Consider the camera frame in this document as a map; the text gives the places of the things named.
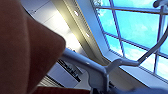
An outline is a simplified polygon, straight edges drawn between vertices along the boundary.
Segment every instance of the metal beam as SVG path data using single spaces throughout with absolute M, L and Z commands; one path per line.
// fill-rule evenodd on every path
M 140 12 L 140 13 L 149 13 L 149 14 L 168 15 L 167 12 L 161 13 L 159 9 L 129 8 L 129 7 L 109 7 L 109 6 L 95 6 L 95 8 L 109 9 L 109 10 L 118 10 L 118 11 L 128 11 L 128 12 Z
M 109 1 L 110 1 L 111 8 L 113 8 L 114 7 L 113 1 L 112 0 L 109 0 Z M 125 58 L 125 51 L 124 51 L 123 43 L 121 41 L 121 33 L 120 33 L 120 28 L 119 28 L 119 25 L 118 25 L 118 20 L 117 20 L 117 15 L 116 15 L 115 10 L 112 10 L 112 14 L 113 14 L 114 22 L 115 22 L 115 25 L 116 25 L 116 30 L 117 30 L 118 38 L 119 38 L 119 41 L 120 41 L 120 46 L 121 46 L 121 50 L 122 50 L 122 53 L 123 53 L 123 57 Z

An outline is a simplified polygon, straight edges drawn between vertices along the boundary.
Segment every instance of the glass skylight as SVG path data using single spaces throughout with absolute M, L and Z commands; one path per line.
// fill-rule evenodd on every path
M 152 72 L 154 71 L 154 65 L 155 65 L 155 54 L 152 54 L 140 66 Z
M 159 15 L 116 11 L 121 37 L 146 47 L 157 43 Z
M 160 48 L 160 52 L 167 54 L 168 55 L 168 38 L 166 39 L 166 41 L 162 44 L 161 48 Z
M 97 10 L 101 25 L 105 32 L 114 34 L 117 36 L 117 30 L 113 19 L 112 11 L 108 9 Z
M 159 57 L 157 74 L 168 80 L 168 59 Z
M 153 8 L 156 0 L 92 1 L 99 1 L 93 8 L 109 51 L 124 58 L 138 60 L 157 43 L 168 25 L 167 14 L 158 13 L 164 8 Z M 168 80 L 168 38 L 140 66 Z
M 122 50 L 121 50 L 121 46 L 120 46 L 120 42 L 118 39 L 113 38 L 111 36 L 106 35 L 107 38 L 107 42 L 109 43 L 109 47 L 110 49 L 112 49 L 113 51 L 119 53 L 120 55 L 122 55 Z
M 145 50 L 125 42 L 123 42 L 123 47 L 124 47 L 126 58 L 131 60 L 138 60 L 143 54 L 146 53 Z
M 95 6 L 110 6 L 109 0 L 93 0 Z

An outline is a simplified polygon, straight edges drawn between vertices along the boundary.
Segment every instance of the skylight frame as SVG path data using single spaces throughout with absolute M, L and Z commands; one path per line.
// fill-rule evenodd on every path
M 113 14 L 113 18 L 114 18 L 114 22 L 115 22 L 115 25 L 116 25 L 116 30 L 117 30 L 118 36 L 115 36 L 113 34 L 105 32 L 102 27 L 101 27 L 101 29 L 102 29 L 102 33 L 103 33 L 104 36 L 105 36 L 105 34 L 107 34 L 107 35 L 109 35 L 109 36 L 111 36 L 113 38 L 116 38 L 116 39 L 118 39 L 120 41 L 120 46 L 121 46 L 121 50 L 123 52 L 123 57 L 125 57 L 125 52 L 124 52 L 124 47 L 123 47 L 122 41 L 126 42 L 126 43 L 129 43 L 129 44 L 131 44 L 133 46 L 136 46 L 138 48 L 144 49 L 146 51 L 149 51 L 150 48 L 142 46 L 142 45 L 137 44 L 137 43 L 134 43 L 132 41 L 126 40 L 126 39 L 124 39 L 124 38 L 121 37 L 120 29 L 119 29 L 119 25 L 118 25 L 118 21 L 117 21 L 115 10 L 129 11 L 129 12 L 140 12 L 140 13 L 150 13 L 150 14 L 159 14 L 160 16 L 159 16 L 159 24 L 158 24 L 159 28 L 158 28 L 158 34 L 157 34 L 157 42 L 159 41 L 159 39 L 163 35 L 165 16 L 168 15 L 168 11 L 165 10 L 165 6 L 162 6 L 160 9 L 130 8 L 130 7 L 128 8 L 128 7 L 115 7 L 114 3 L 113 3 L 113 0 L 109 0 L 109 2 L 110 2 L 110 6 L 94 6 L 93 2 L 91 1 L 94 10 L 96 10 L 97 8 L 98 9 L 110 9 L 110 10 L 112 10 L 112 14 Z M 98 16 L 97 16 L 97 19 L 98 19 L 98 23 L 101 26 L 101 22 L 100 22 Z M 154 62 L 154 71 L 152 72 L 152 74 L 156 75 L 157 64 L 158 64 L 158 57 L 161 56 L 161 57 L 164 57 L 164 58 L 168 59 L 168 55 L 164 54 L 164 53 L 161 53 L 160 49 L 158 49 L 154 54 L 155 54 L 155 62 Z

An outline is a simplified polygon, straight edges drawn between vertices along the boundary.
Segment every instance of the ceiling light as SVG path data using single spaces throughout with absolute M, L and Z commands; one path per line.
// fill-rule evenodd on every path
M 74 13 L 75 13 L 75 15 L 76 15 L 76 16 L 78 16 L 78 15 L 79 15 L 77 11 L 74 11 Z
M 90 37 L 88 33 L 86 33 L 86 35 L 87 35 L 88 37 Z

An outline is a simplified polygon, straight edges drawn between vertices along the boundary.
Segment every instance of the blue sky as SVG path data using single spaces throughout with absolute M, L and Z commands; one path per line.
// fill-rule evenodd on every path
M 155 0 L 113 0 L 116 7 L 133 7 L 133 8 L 153 8 L 153 2 Z M 109 6 L 109 0 L 101 0 L 102 6 Z M 111 10 L 100 9 L 97 11 L 102 27 L 105 32 L 111 33 L 117 36 L 117 31 Z M 159 27 L 159 15 L 136 13 L 126 11 L 116 11 L 118 25 L 121 33 L 121 37 L 151 48 L 157 43 L 157 34 Z M 106 35 L 110 48 L 121 54 L 121 47 L 118 39 Z M 123 42 L 125 50 L 125 56 L 132 60 L 138 60 L 145 50 Z M 168 54 L 168 39 L 161 46 L 161 52 Z M 154 69 L 155 55 L 152 54 L 148 57 L 141 66 L 147 68 L 150 71 Z M 168 59 L 159 57 L 157 74 L 168 79 Z

